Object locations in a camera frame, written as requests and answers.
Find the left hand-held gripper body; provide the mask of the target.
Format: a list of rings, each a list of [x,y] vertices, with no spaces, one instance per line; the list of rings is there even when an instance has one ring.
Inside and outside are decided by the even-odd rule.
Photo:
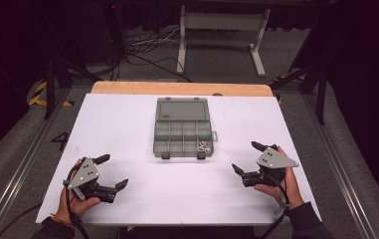
[[[101,186],[97,183],[99,172],[91,157],[84,157],[82,162],[71,169],[65,185],[80,200],[97,197],[101,202],[112,203],[117,191],[114,187]]]

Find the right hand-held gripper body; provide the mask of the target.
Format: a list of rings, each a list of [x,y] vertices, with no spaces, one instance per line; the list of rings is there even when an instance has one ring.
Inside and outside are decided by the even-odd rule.
[[[285,170],[288,167],[298,167],[299,163],[278,151],[278,147],[268,145],[257,159],[258,171],[245,172],[241,176],[246,187],[264,184],[276,187],[285,179]]]

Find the grey plastic compartment box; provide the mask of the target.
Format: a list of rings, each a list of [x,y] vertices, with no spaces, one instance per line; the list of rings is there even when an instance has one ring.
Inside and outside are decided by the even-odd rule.
[[[167,97],[157,100],[153,139],[156,157],[206,159],[214,153],[215,140],[205,98]],[[205,147],[211,147],[212,153],[198,151],[200,141],[206,141]]]

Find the person's left hand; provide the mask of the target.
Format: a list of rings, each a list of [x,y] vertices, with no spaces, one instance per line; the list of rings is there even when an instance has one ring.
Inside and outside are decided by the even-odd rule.
[[[60,196],[59,207],[53,217],[67,224],[72,224],[70,213],[74,213],[79,218],[91,208],[100,204],[100,199],[92,197],[87,200],[80,200],[73,196],[67,188],[63,188]]]

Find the person's right hand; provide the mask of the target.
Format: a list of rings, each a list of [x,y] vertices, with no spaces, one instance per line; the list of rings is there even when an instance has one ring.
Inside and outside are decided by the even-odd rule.
[[[293,173],[291,167],[288,167],[285,170],[285,180],[281,183],[282,188],[285,190],[285,193],[288,198],[288,209],[292,210],[296,207],[299,207],[304,203],[299,189],[298,184]],[[261,193],[264,193],[270,197],[272,197],[277,203],[282,203],[284,200],[284,196],[282,195],[281,190],[278,187],[271,187],[264,184],[256,184],[254,188]]]

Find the white foam board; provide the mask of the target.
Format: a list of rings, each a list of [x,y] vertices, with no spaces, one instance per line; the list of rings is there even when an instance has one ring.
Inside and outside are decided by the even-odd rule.
[[[98,166],[101,185],[125,180],[112,203],[83,217],[87,224],[129,226],[261,225],[273,223],[278,204],[243,185],[234,171],[257,169],[260,152],[252,144],[278,144],[298,155],[277,100],[273,97],[208,99],[214,153],[162,160],[153,154],[157,98],[86,95],[71,136],[38,213],[45,219],[58,208],[63,181],[76,160],[109,154]]]

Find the yellow black floor tape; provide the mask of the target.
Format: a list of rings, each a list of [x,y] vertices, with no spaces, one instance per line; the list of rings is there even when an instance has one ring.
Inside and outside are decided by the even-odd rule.
[[[285,78],[284,76],[278,76],[278,77],[276,77],[276,78],[273,79],[273,83],[277,83],[277,82],[283,80],[284,78]],[[294,80],[296,82],[303,82],[304,79],[305,79],[305,76],[300,76],[300,77],[295,78]],[[278,103],[281,105],[283,103],[282,96],[280,94],[277,94],[276,98],[278,100]]]

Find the black metal stand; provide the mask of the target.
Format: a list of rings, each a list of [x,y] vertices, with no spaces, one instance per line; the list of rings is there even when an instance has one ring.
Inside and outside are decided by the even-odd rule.
[[[283,85],[304,76],[304,80],[299,85],[298,90],[303,95],[309,95],[314,88],[317,88],[315,114],[320,124],[324,124],[323,110],[326,92],[326,74],[323,64],[313,64],[301,68],[285,77],[278,77],[270,84],[272,90],[276,90]]]

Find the black tripod stand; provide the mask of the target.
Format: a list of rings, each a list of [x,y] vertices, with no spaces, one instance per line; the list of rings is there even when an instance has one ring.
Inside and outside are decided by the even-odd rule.
[[[55,93],[55,81],[61,85],[62,88],[70,88],[73,84],[71,73],[69,69],[74,70],[79,75],[93,81],[98,82],[100,78],[88,70],[85,70],[82,67],[79,67],[77,64],[68,61],[64,58],[59,57],[56,54],[48,54],[46,56],[46,77],[47,81],[47,105],[46,105],[46,114],[45,120],[48,120],[52,113],[54,112],[57,104],[56,93]]]

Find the wooden table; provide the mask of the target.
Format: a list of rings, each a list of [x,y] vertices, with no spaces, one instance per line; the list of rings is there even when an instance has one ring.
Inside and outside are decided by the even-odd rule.
[[[272,97],[268,85],[167,83],[167,82],[96,82],[92,94]]]

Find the white metal stand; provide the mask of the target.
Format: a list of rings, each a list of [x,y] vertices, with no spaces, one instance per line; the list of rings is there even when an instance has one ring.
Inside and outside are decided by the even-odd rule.
[[[238,30],[256,31],[257,40],[249,45],[249,50],[259,77],[266,71],[259,49],[266,31],[271,10],[266,9],[260,14],[227,14],[227,13],[194,13],[183,5],[180,11],[180,42],[177,56],[176,72],[183,74],[186,60],[186,30]]]

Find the aluminium floor rail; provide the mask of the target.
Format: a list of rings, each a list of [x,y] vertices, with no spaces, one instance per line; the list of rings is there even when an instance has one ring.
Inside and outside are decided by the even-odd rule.
[[[315,104],[312,96],[302,95],[303,102],[307,108],[309,115],[312,117],[318,134],[323,141],[324,147],[329,155],[329,164],[335,175],[336,181],[340,187],[343,197],[347,203],[353,220],[363,239],[377,239],[374,229],[364,211],[364,208],[358,198],[346,170],[344,169],[338,152],[335,149],[333,141],[325,127],[321,124],[315,112]]]
[[[35,155],[40,149],[44,137],[49,131],[53,120],[57,116],[64,101],[67,99],[70,91],[70,89],[59,90],[59,93],[55,96],[55,102],[52,104],[53,109],[51,111],[51,114],[47,119],[43,119],[40,123],[40,126],[36,132],[36,135],[33,137],[30,146],[22,157],[19,165],[16,167],[15,173],[4,188],[3,194],[0,198],[0,226],[35,161]]]

